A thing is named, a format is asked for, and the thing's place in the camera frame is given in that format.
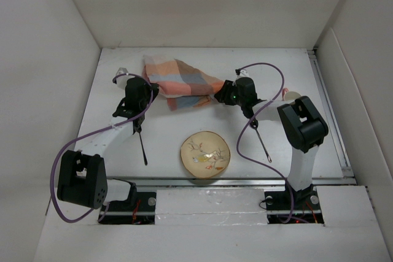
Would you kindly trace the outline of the orange blue checkered cloth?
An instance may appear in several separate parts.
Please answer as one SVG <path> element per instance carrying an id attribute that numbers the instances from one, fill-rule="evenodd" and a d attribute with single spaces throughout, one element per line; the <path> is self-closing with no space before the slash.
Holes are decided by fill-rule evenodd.
<path id="1" fill-rule="evenodd" d="M 145 55 L 142 76 L 156 83 L 171 111 L 210 104 L 224 81 L 166 55 Z"/>

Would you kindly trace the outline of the black metal spoon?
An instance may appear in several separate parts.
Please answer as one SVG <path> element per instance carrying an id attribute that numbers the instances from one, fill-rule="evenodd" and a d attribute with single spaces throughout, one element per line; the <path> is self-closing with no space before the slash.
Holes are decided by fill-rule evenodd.
<path id="1" fill-rule="evenodd" d="M 267 157 L 268 162 L 272 163 L 271 156 L 268 153 L 268 150 L 267 150 L 267 148 L 266 148 L 266 146 L 265 146 L 265 144 L 263 142 L 263 139 L 262 139 L 262 137 L 261 137 L 261 135 L 260 135 L 260 133 L 258 131 L 258 127 L 259 127 L 258 121 L 256 119 L 252 120 L 251 123 L 250 123 L 250 127 L 256 132 L 256 135 L 257 135 L 257 137 L 258 137 L 258 139 L 259 139 L 259 141 L 260 141 L 260 143 L 262 145 L 262 148 L 263 148 L 263 150 L 265 152 L 265 155 Z"/>

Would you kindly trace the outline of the black metal fork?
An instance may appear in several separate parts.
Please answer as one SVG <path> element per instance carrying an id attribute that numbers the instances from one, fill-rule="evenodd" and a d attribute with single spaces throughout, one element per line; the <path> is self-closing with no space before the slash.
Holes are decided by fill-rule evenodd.
<path id="1" fill-rule="evenodd" d="M 142 156 L 143 156 L 143 160 L 144 160 L 144 165 L 147 166 L 148 165 L 148 160 L 147 160 L 144 144 L 143 144 L 143 141 L 142 141 L 141 132 L 142 132 L 142 128 L 140 126 L 137 127 L 136 128 L 136 133 L 139 136 L 139 141 L 140 141 L 140 144 L 141 144 L 141 150 L 142 150 Z"/>

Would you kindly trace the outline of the pink ceramic mug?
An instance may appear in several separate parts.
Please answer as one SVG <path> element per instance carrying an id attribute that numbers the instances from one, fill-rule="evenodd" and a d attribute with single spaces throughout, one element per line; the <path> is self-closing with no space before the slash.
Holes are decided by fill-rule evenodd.
<path id="1" fill-rule="evenodd" d="M 296 91 L 290 91 L 288 88 L 282 90 L 282 101 L 290 103 L 300 98 L 301 94 Z"/>

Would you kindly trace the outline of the beige bird pattern plate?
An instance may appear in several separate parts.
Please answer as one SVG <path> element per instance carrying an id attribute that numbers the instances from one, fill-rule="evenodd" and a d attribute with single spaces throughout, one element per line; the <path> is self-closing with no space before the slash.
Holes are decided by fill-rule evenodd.
<path id="1" fill-rule="evenodd" d="M 226 141 L 212 131 L 200 131 L 189 136 L 180 148 L 185 169 L 197 179 L 211 179 L 224 172 L 231 160 Z"/>

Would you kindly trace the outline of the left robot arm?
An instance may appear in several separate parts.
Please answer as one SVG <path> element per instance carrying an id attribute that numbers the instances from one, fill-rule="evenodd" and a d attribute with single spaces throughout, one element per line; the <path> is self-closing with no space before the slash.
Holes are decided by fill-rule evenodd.
<path id="1" fill-rule="evenodd" d="M 157 83 L 142 77 L 126 81 L 125 97 L 112 114 L 110 126 L 80 150 L 68 150 L 62 155 L 56 193 L 59 200 L 91 209 L 112 202 L 125 211 L 135 207 L 136 185 L 108 179 L 105 157 L 134 133 L 141 133 L 144 114 L 158 92 Z"/>

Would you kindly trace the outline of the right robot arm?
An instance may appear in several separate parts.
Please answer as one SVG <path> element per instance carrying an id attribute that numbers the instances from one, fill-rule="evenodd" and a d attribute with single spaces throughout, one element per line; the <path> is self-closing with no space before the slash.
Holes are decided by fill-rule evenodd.
<path id="1" fill-rule="evenodd" d="M 256 108 L 263 102 L 257 97 L 254 81 L 240 77 L 234 82 L 226 80 L 214 95 L 219 103 L 240 106 L 243 115 L 250 119 L 247 124 L 254 131 L 259 126 Z M 265 193 L 264 203 L 268 210 L 299 210 L 311 202 L 316 193 L 313 190 L 312 172 L 316 153 L 329 128 L 322 115 L 307 96 L 292 102 L 282 102 L 273 110 L 277 113 L 285 135 L 292 147 L 290 172 L 284 191 Z"/>

